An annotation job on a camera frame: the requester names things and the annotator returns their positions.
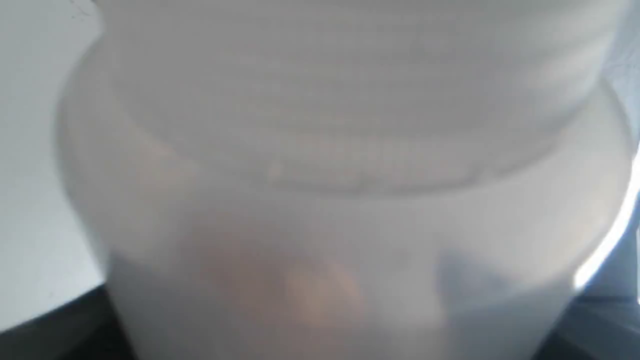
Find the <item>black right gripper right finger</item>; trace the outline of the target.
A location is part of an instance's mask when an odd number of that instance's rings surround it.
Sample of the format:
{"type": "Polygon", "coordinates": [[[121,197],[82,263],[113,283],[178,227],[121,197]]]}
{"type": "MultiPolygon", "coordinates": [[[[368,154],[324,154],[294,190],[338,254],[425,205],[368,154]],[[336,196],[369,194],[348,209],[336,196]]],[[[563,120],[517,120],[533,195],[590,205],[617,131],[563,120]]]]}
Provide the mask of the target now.
{"type": "Polygon", "coordinates": [[[611,223],[587,244],[536,305],[553,305],[537,360],[639,358],[639,155],[611,223]]]}

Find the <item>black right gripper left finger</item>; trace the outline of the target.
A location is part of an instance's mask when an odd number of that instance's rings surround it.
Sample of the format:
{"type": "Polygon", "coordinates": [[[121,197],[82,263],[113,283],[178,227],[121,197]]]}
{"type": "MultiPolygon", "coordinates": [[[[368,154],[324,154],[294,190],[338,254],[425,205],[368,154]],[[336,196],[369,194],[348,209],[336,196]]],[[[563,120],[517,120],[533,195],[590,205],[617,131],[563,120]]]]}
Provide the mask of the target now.
{"type": "Polygon", "coordinates": [[[134,360],[102,285],[44,315],[2,331],[2,360],[134,360]]]}

